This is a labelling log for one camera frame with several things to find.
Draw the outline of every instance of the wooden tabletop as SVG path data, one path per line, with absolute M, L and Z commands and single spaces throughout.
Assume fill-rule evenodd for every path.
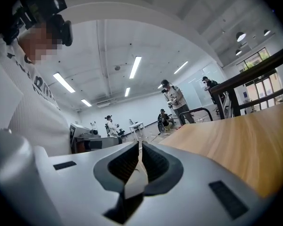
M 283 185 L 283 103 L 244 116 L 186 124 L 160 144 L 215 160 L 262 197 Z

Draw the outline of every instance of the white table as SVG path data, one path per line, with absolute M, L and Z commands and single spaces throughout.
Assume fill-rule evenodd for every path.
M 131 134 L 132 134 L 132 132 L 135 134 L 136 140 L 138 140 L 138 137 L 137 137 L 137 135 L 136 135 L 136 132 L 135 132 L 134 127 L 138 127 L 138 126 L 140 126 L 140 125 L 142 125 L 142 128 L 145 128 L 145 127 L 143 126 L 143 122 L 138 122 L 138 123 L 135 123 L 135 124 L 129 126 L 129 129 L 130 129 L 130 131 L 131 131 Z

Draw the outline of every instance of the window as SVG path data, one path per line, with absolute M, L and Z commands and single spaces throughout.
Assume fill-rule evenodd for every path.
M 263 48 L 259 52 L 253 54 L 252 56 L 243 60 L 241 63 L 237 64 L 237 66 L 239 68 L 240 73 L 242 73 L 243 71 L 246 71 L 247 69 L 259 64 L 268 57 L 268 51 L 266 50 L 266 48 Z

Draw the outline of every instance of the gray pants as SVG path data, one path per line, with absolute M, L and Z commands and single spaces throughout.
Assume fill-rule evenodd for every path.
M 179 116 L 180 113 L 186 112 L 186 111 L 189 111 L 189 107 L 187 105 L 183 105 L 182 107 L 179 107 L 178 109 L 174 109 L 174 112 L 177 115 L 177 118 L 182 126 L 185 124 L 184 118 L 186 118 L 189 123 L 195 123 L 190 113 L 184 114 L 184 116 L 182 115 L 181 117 Z

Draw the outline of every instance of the white ceiling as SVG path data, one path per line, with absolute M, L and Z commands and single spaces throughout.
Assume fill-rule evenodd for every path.
M 76 1 L 80 0 L 66 0 L 67 4 Z M 237 58 L 235 50 L 241 44 L 247 43 L 241 48 L 243 55 L 269 37 L 263 36 L 264 29 L 273 31 L 278 25 L 271 9 L 262 0 L 141 1 L 173 14 L 196 30 L 217 53 L 223 66 Z M 235 38 L 239 31 L 247 34 L 242 43 Z M 186 60 L 191 66 L 207 56 L 170 31 L 127 20 L 75 24 L 73 34 L 73 45 L 63 47 L 57 56 L 39 68 L 59 104 L 72 109 L 84 107 L 82 98 L 91 103 L 107 98 L 123 99 L 126 87 L 131 87 L 131 97 L 151 93 L 157 90 L 163 78 L 180 76 L 173 72 Z M 135 78 L 130 80 L 135 56 L 142 56 L 142 60 Z M 120 71 L 114 70 L 115 65 L 121 66 Z M 67 78 L 75 93 L 69 94 L 55 81 L 52 75 L 57 71 Z

